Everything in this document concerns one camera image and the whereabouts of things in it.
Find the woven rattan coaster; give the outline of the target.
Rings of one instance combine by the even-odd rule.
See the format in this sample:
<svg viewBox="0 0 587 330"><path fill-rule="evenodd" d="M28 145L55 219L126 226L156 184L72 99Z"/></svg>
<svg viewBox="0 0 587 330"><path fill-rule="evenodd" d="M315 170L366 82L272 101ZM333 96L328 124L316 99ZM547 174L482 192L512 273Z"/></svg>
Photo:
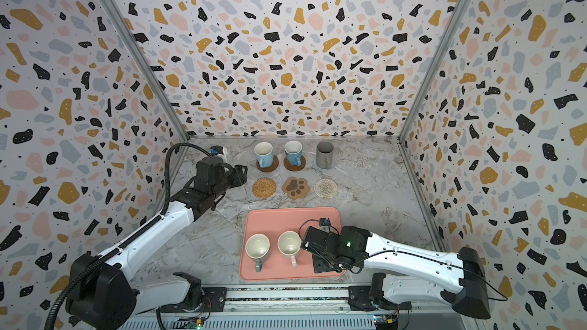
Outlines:
<svg viewBox="0 0 587 330"><path fill-rule="evenodd" d="M260 199L267 199L277 191L277 184L270 178L261 178L254 182L252 193Z"/></svg>

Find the brown wooden coaster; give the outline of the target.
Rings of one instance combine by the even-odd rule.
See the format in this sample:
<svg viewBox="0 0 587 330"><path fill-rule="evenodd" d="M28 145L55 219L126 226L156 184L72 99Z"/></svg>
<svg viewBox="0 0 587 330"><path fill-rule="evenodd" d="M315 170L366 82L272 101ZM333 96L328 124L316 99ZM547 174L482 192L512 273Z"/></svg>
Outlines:
<svg viewBox="0 0 587 330"><path fill-rule="evenodd" d="M256 167L258 170L260 170L263 173L270 173L272 171L275 171L279 166L279 160L277 156L273 157L273 162L269 167L261 167L259 161L256 161Z"/></svg>
<svg viewBox="0 0 587 330"><path fill-rule="evenodd" d="M284 158L284 166L289 171L293 171L293 172L302 171L305 168L306 164L307 164L306 158L304 157L304 155L301 156L301 165L300 166L293 165L289 162L287 157Z"/></svg>

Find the pink handled cream mug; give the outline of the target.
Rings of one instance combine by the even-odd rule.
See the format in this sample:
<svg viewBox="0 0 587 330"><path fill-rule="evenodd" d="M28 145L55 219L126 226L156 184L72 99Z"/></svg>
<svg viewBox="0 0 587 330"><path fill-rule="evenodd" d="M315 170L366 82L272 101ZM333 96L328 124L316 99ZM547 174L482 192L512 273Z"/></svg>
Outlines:
<svg viewBox="0 0 587 330"><path fill-rule="evenodd" d="M302 240L298 233L284 232L278 238L278 250L290 259L293 268L297 268L297 255L301 251Z"/></svg>

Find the cork paw coaster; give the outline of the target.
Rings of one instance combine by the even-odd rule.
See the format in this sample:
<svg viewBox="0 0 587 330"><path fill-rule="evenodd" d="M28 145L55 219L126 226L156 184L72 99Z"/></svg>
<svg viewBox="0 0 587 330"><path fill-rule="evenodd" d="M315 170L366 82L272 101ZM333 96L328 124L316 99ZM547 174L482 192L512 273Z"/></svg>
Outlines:
<svg viewBox="0 0 587 330"><path fill-rule="evenodd" d="M311 192L307 180L296 177L288 178L281 189L290 200L305 199Z"/></svg>

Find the light blue patterned mug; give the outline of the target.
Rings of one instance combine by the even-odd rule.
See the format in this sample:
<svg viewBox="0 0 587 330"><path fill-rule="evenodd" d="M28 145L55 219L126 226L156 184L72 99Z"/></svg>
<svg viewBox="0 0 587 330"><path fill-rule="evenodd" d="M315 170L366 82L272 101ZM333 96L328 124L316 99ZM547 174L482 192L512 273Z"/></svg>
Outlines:
<svg viewBox="0 0 587 330"><path fill-rule="evenodd" d="M290 166L300 167L302 164L303 145L299 141L289 141L284 146L284 150Z"/></svg>

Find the multicolour woven coaster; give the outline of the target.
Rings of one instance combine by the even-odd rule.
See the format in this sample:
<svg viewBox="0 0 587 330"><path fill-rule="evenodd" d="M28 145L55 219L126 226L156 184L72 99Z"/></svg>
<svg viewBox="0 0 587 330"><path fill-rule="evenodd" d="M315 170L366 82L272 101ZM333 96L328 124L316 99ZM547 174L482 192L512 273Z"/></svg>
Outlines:
<svg viewBox="0 0 587 330"><path fill-rule="evenodd" d="M338 185L330 179L317 181L313 188L315 194L325 200L333 199L338 193Z"/></svg>

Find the teal handled cream mug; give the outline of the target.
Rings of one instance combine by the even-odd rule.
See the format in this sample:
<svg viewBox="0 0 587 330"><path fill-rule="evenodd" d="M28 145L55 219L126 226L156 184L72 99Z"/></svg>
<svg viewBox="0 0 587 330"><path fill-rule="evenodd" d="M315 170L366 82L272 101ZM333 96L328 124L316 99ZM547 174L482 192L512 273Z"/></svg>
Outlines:
<svg viewBox="0 0 587 330"><path fill-rule="evenodd" d="M269 256L270 249L271 242L266 235L254 234L246 241L246 255L255 262L256 273L262 271L264 262Z"/></svg>

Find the grey mug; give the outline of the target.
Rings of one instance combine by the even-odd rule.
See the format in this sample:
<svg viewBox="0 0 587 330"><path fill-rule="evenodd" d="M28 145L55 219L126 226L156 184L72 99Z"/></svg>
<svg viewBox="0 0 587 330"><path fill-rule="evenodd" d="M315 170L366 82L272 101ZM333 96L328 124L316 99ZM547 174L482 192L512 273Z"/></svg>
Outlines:
<svg viewBox="0 0 587 330"><path fill-rule="evenodd" d="M316 146L316 166L328 170L333 166L334 145L328 141L321 141Z"/></svg>

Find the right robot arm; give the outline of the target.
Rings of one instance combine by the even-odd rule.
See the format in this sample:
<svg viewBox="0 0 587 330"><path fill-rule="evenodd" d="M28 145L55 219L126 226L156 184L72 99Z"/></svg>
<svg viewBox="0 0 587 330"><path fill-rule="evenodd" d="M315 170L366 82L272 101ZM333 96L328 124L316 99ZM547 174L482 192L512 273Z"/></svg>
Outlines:
<svg viewBox="0 0 587 330"><path fill-rule="evenodd" d="M335 272L374 270L365 294L349 290L354 310L399 310L412 302L447 303L462 316L490 319L488 285L478 252L438 252L399 244L354 226L309 227L302 249Z"/></svg>

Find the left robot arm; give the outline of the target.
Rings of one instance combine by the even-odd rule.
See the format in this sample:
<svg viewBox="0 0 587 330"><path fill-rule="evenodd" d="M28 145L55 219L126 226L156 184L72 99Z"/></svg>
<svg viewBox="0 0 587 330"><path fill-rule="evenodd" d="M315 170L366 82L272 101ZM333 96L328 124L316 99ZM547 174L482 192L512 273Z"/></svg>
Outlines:
<svg viewBox="0 0 587 330"><path fill-rule="evenodd" d="M195 177L171 197L166 212L101 254L74 261L60 295L66 312L97 329L118 329L132 316L159 307L201 307L202 282L188 273L175 272L141 287L133 287L131 280L178 232L214 210L229 189L245 185L247 172L246 166L231 166L220 157L200 160Z"/></svg>

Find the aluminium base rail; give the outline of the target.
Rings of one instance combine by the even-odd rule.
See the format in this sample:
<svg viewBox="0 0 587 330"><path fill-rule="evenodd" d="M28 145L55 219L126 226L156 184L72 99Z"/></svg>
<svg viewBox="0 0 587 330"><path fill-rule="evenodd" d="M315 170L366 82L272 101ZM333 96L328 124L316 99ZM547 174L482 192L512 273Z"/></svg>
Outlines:
<svg viewBox="0 0 587 330"><path fill-rule="evenodd" d="M351 301L366 299L368 287L355 284L221 285L204 287L197 310L168 305L131 317L122 329L480 329L475 319L447 304L423 300L384 310Z"/></svg>

